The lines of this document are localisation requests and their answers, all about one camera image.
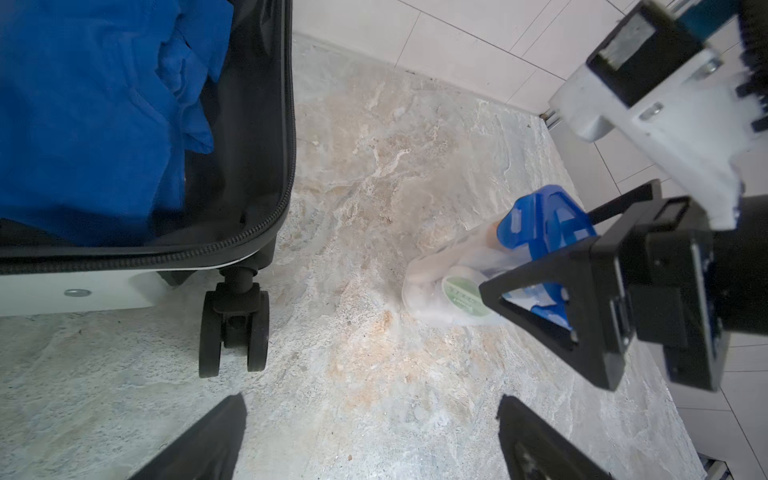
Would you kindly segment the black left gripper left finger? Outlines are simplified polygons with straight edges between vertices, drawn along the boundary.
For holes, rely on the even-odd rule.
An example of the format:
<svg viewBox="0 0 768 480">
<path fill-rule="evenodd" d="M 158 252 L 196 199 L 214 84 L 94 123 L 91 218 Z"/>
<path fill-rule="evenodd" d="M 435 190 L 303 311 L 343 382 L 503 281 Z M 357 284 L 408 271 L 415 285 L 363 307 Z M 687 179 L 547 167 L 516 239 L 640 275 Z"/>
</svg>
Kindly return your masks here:
<svg viewBox="0 0 768 480">
<path fill-rule="evenodd" d="M 227 396 L 136 472 L 131 480 L 232 479 L 246 418 L 243 396 Z"/>
</svg>

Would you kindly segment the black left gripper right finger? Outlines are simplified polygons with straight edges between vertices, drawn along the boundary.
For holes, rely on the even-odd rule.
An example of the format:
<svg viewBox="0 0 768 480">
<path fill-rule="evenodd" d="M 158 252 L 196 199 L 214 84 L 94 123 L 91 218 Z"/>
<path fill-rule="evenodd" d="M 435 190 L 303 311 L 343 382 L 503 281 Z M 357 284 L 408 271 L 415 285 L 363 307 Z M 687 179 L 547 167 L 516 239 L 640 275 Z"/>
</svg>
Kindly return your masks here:
<svg viewBox="0 0 768 480">
<path fill-rule="evenodd" d="M 496 419 L 511 479 L 612 479 L 517 397 L 502 397 Z"/>
</svg>

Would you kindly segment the clear container blue lid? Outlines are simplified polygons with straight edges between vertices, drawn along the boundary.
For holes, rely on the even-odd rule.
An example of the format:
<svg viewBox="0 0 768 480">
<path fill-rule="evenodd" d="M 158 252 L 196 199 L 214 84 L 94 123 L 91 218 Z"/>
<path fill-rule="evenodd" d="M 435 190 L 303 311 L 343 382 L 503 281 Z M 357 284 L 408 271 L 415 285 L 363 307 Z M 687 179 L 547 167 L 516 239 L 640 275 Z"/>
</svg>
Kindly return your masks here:
<svg viewBox="0 0 768 480">
<path fill-rule="evenodd" d="M 504 325 L 483 303 L 482 283 L 595 235 L 587 213 L 562 187 L 544 186 L 517 199 L 503 217 L 412 260 L 404 305 L 431 327 Z"/>
</svg>

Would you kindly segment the white black suitcase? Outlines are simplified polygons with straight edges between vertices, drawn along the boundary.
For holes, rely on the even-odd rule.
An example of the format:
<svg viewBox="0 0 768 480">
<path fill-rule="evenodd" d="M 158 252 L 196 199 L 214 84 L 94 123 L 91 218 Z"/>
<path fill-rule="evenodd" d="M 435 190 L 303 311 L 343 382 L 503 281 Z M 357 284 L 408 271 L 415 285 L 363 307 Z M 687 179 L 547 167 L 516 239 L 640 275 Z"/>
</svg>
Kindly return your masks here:
<svg viewBox="0 0 768 480">
<path fill-rule="evenodd" d="M 296 173 L 292 13 L 289 1 L 235 3 L 221 72 L 201 87 L 211 149 L 168 168 L 150 241 L 88 248 L 2 226 L 3 316 L 152 307 L 216 270 L 201 300 L 199 374 L 216 376 L 225 348 L 265 368 L 270 303 L 256 275 L 273 259 Z"/>
</svg>

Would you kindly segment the blue t-shirt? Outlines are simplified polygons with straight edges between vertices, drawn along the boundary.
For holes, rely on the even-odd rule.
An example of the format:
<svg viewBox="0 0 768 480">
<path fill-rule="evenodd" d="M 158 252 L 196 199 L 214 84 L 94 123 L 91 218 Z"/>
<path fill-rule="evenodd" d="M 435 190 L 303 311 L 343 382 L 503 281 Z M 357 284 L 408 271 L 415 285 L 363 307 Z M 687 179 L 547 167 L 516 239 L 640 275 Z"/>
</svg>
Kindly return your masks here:
<svg viewBox="0 0 768 480">
<path fill-rule="evenodd" d="M 207 153 L 228 1 L 5 1 L 1 217 L 77 246 L 152 239 L 168 168 Z"/>
</svg>

